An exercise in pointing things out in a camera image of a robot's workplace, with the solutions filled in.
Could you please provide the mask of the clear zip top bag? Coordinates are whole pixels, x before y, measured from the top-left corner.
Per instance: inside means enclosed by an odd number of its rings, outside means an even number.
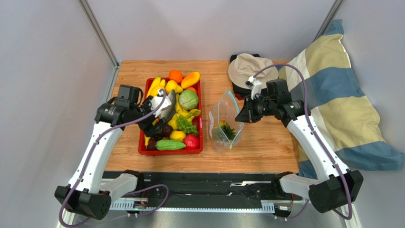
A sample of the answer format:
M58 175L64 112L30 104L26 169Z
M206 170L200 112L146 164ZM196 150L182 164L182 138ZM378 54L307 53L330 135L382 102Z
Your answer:
M212 149L221 153L231 151L242 139L244 123L235 121L240 113L236 99L229 90L209 111L209 137L212 140Z

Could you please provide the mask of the green toy cucumber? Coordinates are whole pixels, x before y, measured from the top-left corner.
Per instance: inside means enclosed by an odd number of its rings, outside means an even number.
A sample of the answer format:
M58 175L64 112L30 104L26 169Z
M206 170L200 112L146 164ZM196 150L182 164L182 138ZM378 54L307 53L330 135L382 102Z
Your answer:
M160 151L181 150L185 147L186 145L183 142L176 140L159 140L156 143L156 148Z

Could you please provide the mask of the orange toy pineapple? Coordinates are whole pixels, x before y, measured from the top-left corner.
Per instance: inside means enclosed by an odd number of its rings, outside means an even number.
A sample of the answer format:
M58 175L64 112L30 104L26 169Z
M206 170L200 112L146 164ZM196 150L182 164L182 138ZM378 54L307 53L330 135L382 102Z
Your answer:
M236 137L236 130L231 128L225 120L220 120L219 125L213 129L213 136L217 139L227 138L228 140L233 141Z

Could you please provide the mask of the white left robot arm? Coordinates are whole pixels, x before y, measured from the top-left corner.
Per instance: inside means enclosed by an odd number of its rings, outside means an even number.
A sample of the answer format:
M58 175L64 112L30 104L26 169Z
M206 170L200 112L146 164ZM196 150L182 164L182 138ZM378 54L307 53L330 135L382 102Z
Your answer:
M118 95L97 109L89 145L78 168L68 183L57 186L54 193L61 204L61 224L64 210L85 216L85 221L102 220L114 201L140 192L138 184L144 177L137 171L125 171L106 184L101 180L112 149L126 126L137 124L145 134L152 135L166 122L162 118L154 123L172 105L165 89L158 89L157 96L150 95L140 103L143 95L138 87L121 85Z

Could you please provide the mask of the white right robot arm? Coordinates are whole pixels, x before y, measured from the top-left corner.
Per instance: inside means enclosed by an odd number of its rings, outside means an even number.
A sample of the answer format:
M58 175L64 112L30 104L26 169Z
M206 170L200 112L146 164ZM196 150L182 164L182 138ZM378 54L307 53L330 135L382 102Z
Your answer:
M347 205L352 206L364 181L359 171L351 171L332 151L324 137L317 132L303 100L293 101L283 79L266 83L267 96L260 94L262 83L250 77L246 86L251 94L244 98L242 110L235 120L256 123L264 116L274 116L298 140L315 169L316 178L301 177L290 171L273 177L272 194L284 198L290 194L308 199L314 208L325 213Z

